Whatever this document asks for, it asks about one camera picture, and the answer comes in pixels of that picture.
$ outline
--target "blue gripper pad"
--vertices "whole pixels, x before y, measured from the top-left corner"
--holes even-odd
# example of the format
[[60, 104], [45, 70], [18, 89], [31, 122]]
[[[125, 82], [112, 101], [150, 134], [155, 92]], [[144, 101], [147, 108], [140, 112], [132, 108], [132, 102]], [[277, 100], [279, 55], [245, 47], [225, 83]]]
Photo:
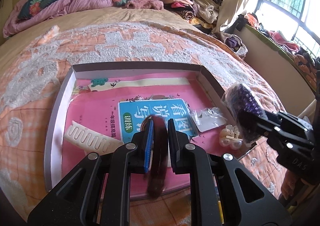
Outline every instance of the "blue gripper pad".
[[146, 149], [144, 150], [144, 172], [145, 173], [149, 171], [152, 142], [153, 142], [153, 121], [150, 120]]

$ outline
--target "bed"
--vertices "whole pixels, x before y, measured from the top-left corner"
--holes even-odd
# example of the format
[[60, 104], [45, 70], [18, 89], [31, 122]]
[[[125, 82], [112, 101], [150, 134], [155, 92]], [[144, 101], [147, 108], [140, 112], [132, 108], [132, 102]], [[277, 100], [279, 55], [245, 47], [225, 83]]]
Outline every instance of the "bed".
[[[0, 47], [0, 187], [23, 219], [46, 195], [44, 139], [64, 76], [72, 64], [110, 61], [202, 64], [224, 89], [245, 82], [265, 109], [284, 109], [230, 48], [169, 11], [111, 7], [37, 24]], [[257, 144], [241, 162], [278, 197], [285, 168], [265, 138]], [[131, 202], [132, 225], [190, 225], [189, 193]]]

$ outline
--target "window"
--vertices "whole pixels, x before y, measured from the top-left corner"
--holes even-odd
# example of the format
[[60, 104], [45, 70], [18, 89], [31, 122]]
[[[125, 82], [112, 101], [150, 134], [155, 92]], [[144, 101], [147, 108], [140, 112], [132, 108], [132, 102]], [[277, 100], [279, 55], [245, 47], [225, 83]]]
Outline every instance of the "window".
[[320, 56], [320, 0], [251, 0], [248, 9], [265, 29], [280, 30], [312, 57]]

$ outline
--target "green oval label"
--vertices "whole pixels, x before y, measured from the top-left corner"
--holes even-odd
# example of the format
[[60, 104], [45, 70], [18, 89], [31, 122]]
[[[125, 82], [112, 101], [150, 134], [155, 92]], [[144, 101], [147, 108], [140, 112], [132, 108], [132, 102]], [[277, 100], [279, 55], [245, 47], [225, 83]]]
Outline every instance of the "green oval label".
[[125, 132], [131, 133], [133, 131], [133, 124], [132, 124], [132, 118], [130, 113], [125, 113], [123, 115], [123, 124], [124, 124]]

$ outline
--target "metal screw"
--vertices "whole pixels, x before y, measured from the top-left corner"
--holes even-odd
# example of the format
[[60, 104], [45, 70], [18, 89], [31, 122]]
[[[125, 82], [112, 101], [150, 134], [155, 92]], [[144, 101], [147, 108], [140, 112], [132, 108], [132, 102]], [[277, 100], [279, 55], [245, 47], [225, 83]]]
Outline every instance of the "metal screw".
[[90, 153], [88, 155], [88, 159], [90, 159], [90, 160], [95, 160], [97, 158], [98, 158], [98, 154], [97, 153], [92, 152], [92, 153]]
[[194, 144], [188, 143], [185, 145], [185, 148], [188, 150], [194, 150], [196, 146]]
[[223, 158], [227, 161], [231, 161], [233, 159], [233, 155], [226, 153], [223, 155]]
[[292, 149], [292, 148], [293, 148], [293, 145], [289, 142], [289, 143], [287, 143], [287, 147], [288, 147], [289, 149]]
[[128, 143], [125, 145], [127, 149], [135, 149], [136, 145], [134, 143]]

